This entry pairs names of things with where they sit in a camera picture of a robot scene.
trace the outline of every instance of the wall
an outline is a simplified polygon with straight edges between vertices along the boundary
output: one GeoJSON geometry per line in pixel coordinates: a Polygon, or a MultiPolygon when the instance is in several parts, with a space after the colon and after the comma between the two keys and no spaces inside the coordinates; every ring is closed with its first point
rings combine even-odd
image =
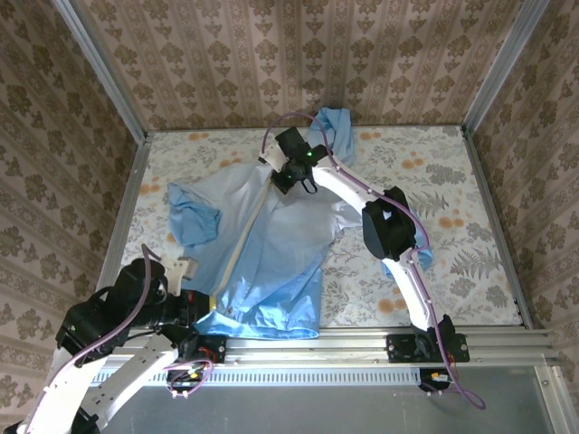
{"type": "Polygon", "coordinates": [[[579,2],[552,0],[479,129],[523,289],[579,409],[579,2]]]}
{"type": "Polygon", "coordinates": [[[147,130],[265,127],[292,110],[459,124],[512,0],[79,0],[147,130]]]}
{"type": "Polygon", "coordinates": [[[0,426],[96,286],[135,144],[50,2],[0,7],[0,426]]]}

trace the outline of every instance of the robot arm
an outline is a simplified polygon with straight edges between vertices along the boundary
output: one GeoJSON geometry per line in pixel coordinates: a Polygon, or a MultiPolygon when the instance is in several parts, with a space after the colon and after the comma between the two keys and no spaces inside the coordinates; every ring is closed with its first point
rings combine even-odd
{"type": "MultiPolygon", "coordinates": [[[[283,193],[297,182],[308,193],[326,187],[352,205],[362,216],[364,241],[370,252],[392,272],[404,297],[415,334],[415,349],[424,359],[440,354],[434,328],[438,325],[444,344],[455,337],[451,319],[432,300],[415,251],[413,221],[398,207],[376,197],[370,183],[352,174],[324,146],[311,148],[296,128],[276,136],[277,143],[263,149],[260,161],[273,168],[271,181],[283,193]]],[[[402,190],[384,191],[384,196],[408,209],[402,190]]]]}
{"type": "MultiPolygon", "coordinates": [[[[154,374],[177,360],[205,357],[199,352],[200,343],[208,346],[204,338],[209,336],[199,336],[193,324],[214,309],[213,298],[197,291],[181,293],[181,279],[195,272],[196,263],[191,259],[151,260],[147,286],[145,266],[143,259],[135,259],[120,271],[114,287],[98,291],[67,312],[56,336],[57,349],[48,379],[34,410],[24,421],[7,428],[5,434],[99,434],[154,374]],[[128,317],[146,287],[146,302],[131,324],[71,365],[75,354],[128,317]],[[100,297],[105,293],[107,298],[103,300],[100,297]],[[118,371],[87,393],[108,356],[130,339],[132,327],[150,330],[152,337],[118,371]]],[[[217,337],[222,344],[223,338],[217,337]]]]}

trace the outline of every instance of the purple cable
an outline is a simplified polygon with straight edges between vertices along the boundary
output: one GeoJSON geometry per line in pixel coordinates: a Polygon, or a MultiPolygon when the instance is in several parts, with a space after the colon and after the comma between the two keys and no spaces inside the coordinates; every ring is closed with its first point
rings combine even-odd
{"type": "MultiPolygon", "coordinates": [[[[193,389],[191,389],[191,391],[189,391],[187,394],[191,395],[194,392],[197,392],[197,390],[207,381],[209,380],[209,377],[211,377],[211,374],[214,371],[214,363],[211,359],[195,359],[195,360],[191,360],[189,362],[184,362],[184,363],[180,363],[180,364],[174,364],[171,366],[167,366],[165,368],[165,371],[173,371],[181,366],[185,366],[185,365],[191,365],[194,363],[207,363],[209,364],[209,370],[207,373],[204,373],[203,378],[199,381],[198,384],[195,385],[195,387],[193,389]]],[[[172,392],[174,390],[174,385],[176,383],[176,379],[174,379],[173,381],[171,381],[171,385],[169,386],[169,390],[172,392]]]]}
{"type": "MultiPolygon", "coordinates": [[[[65,363],[61,367],[61,369],[59,369],[56,372],[56,374],[52,377],[53,379],[58,378],[58,376],[61,373],[68,370],[71,366],[73,366],[82,357],[90,354],[92,351],[96,350],[101,345],[107,343],[110,339],[112,339],[113,337],[118,335],[126,327],[130,326],[130,323],[137,317],[141,308],[145,305],[145,301],[147,300],[148,290],[149,290],[149,287],[151,284],[151,258],[149,257],[149,255],[151,255],[152,252],[151,252],[151,250],[149,250],[149,248],[145,244],[141,245],[141,249],[143,250],[143,257],[145,259],[145,281],[143,283],[143,292],[141,293],[141,297],[139,298],[137,304],[135,305],[135,307],[133,308],[131,313],[128,314],[128,316],[123,320],[122,323],[117,325],[113,330],[108,332],[106,335],[102,336],[101,339],[98,339],[94,343],[90,344],[89,346],[87,346],[83,350],[76,353],[67,363],[65,363]]],[[[43,397],[46,394],[46,391],[42,391],[41,394],[42,394],[41,398],[36,402],[36,406],[34,407],[32,413],[31,413],[30,421],[33,420],[34,415],[38,411],[38,407],[40,406],[40,403],[42,402],[43,397]]],[[[30,426],[26,429],[26,433],[27,434],[30,433],[30,426]]]]}
{"type": "MultiPolygon", "coordinates": [[[[422,232],[422,234],[424,235],[424,245],[422,247],[417,247],[411,250],[411,255],[413,253],[418,253],[419,251],[423,251],[423,250],[427,250],[431,247],[431,240],[430,237],[428,236],[428,233],[426,232],[426,229],[424,228],[424,225],[422,224],[422,222],[420,220],[418,220],[417,217],[414,216],[414,214],[412,214],[410,212],[410,210],[408,208],[406,208],[405,206],[403,206],[401,203],[398,203],[397,201],[390,199],[389,197],[384,196],[383,194],[377,192],[376,190],[374,190],[372,187],[370,187],[369,185],[366,185],[365,183],[363,183],[362,181],[360,181],[359,179],[357,179],[355,176],[349,174],[346,170],[342,169],[342,167],[340,167],[340,165],[338,164],[338,162],[336,161],[336,159],[334,158],[334,155],[332,153],[332,149],[329,147],[329,143],[327,141],[327,135],[326,135],[326,129],[324,128],[324,126],[322,125],[322,123],[317,120],[316,118],[314,118],[311,115],[308,115],[306,113],[299,113],[298,111],[292,111],[290,113],[286,113],[285,115],[279,117],[275,122],[273,122],[268,129],[265,131],[265,136],[263,137],[263,142],[261,143],[261,151],[262,153],[265,151],[265,146],[266,146],[266,142],[267,142],[267,137],[271,131],[272,128],[278,126],[278,124],[285,118],[290,118],[290,117],[294,117],[294,116],[302,116],[304,118],[309,118],[312,120],[312,122],[314,122],[316,125],[318,125],[319,130],[322,133],[322,137],[324,138],[324,146],[326,147],[327,150],[327,157],[329,158],[330,163],[334,166],[334,168],[336,168],[336,170],[338,172],[340,172],[348,181],[352,182],[353,184],[357,185],[358,187],[362,188],[363,190],[365,190],[366,192],[369,192],[370,194],[374,195],[375,197],[380,198],[381,200],[385,201],[386,203],[391,204],[392,206],[395,206],[396,208],[398,208],[400,211],[402,211],[404,214],[406,214],[410,220],[413,221],[414,225],[422,232]]],[[[462,395],[462,397],[467,400],[473,407],[479,409],[479,410],[485,410],[487,408],[487,404],[485,403],[484,400],[482,400],[482,398],[480,398],[479,395],[477,395],[474,392],[471,391],[467,391],[465,389],[462,388],[462,386],[460,386],[460,383],[458,381],[458,379],[456,378],[456,375],[454,374],[451,364],[449,362],[449,359],[446,355],[446,350],[444,349],[444,345],[442,344],[442,336],[441,336],[441,330],[438,326],[438,319],[436,318],[436,312],[434,311],[434,307],[432,306],[432,298],[428,292],[428,289],[426,289],[426,286],[424,285],[424,282],[422,281],[422,278],[418,272],[418,269],[416,268],[416,264],[412,263],[411,264],[411,271],[414,274],[414,277],[416,279],[416,281],[418,282],[418,289],[421,291],[422,297],[424,298],[424,301],[426,301],[426,306],[428,308],[428,311],[430,313],[430,315],[432,316],[432,320],[434,323],[434,333],[436,334],[436,340],[437,340],[437,344],[439,347],[439,350],[441,351],[441,357],[442,357],[442,361],[444,362],[444,365],[446,367],[446,370],[449,372],[450,377],[452,378],[452,381],[454,382],[454,385],[456,387],[456,389],[452,389],[452,390],[448,390],[448,392],[455,392],[455,393],[460,393],[460,395],[462,395]]]]}
{"type": "Polygon", "coordinates": [[[161,257],[159,255],[157,255],[154,251],[152,251],[151,249],[148,249],[148,256],[150,258],[153,258],[154,260],[156,260],[157,262],[161,261],[161,257]]]}

